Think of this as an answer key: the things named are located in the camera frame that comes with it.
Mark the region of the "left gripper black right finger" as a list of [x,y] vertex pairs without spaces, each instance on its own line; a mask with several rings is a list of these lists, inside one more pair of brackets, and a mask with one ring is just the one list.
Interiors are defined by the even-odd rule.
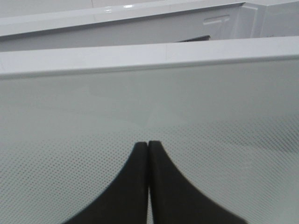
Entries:
[[245,224],[195,188],[174,165],[159,141],[148,146],[150,198],[156,224]]

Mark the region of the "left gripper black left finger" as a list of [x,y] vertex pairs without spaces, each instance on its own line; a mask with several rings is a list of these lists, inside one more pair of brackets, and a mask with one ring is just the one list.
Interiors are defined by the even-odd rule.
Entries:
[[66,224],[145,224],[148,211],[148,146],[137,142],[116,178]]

